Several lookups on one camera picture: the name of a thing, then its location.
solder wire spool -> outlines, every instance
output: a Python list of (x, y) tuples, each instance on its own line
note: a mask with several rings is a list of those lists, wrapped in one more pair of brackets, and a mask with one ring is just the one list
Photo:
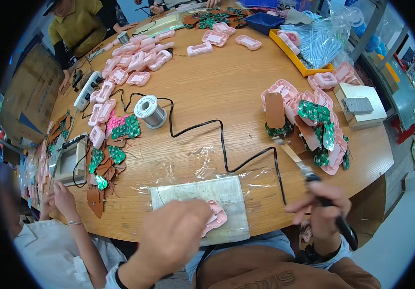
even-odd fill
[(135, 105), (134, 113), (153, 130), (160, 128), (167, 119), (166, 110), (158, 105), (158, 99), (154, 95), (142, 97)]
[(122, 45), (129, 43), (129, 35), (127, 34), (127, 31), (122, 32), (117, 37), (119, 39), (119, 42), (121, 42)]

blue container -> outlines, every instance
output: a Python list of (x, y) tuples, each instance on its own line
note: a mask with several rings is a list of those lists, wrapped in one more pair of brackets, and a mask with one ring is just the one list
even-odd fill
[(267, 7), (275, 9), (278, 7), (278, 0), (239, 0), (247, 7)]
[(244, 19), (254, 30), (268, 36), (270, 29), (278, 29), (284, 23), (284, 19), (267, 13), (259, 12)]

gray sponge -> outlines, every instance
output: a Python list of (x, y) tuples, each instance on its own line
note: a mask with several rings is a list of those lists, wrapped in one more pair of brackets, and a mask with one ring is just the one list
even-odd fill
[(347, 113), (368, 114), (374, 111), (369, 98), (342, 99), (342, 105)]

silver bracelet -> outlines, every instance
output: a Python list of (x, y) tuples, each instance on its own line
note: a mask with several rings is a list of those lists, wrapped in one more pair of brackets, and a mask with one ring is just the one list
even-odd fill
[(73, 224), (73, 225), (84, 225), (84, 223), (79, 223), (79, 222), (73, 222), (73, 221), (68, 221), (68, 224)]

black cap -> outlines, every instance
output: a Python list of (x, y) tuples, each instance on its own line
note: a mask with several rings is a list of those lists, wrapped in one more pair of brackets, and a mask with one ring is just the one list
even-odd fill
[(47, 14), (49, 14), (49, 12), (55, 7), (55, 5), (58, 4), (58, 2), (60, 2), (61, 0), (49, 0), (47, 2), (47, 9), (45, 9), (44, 11), (44, 16), (47, 16)]

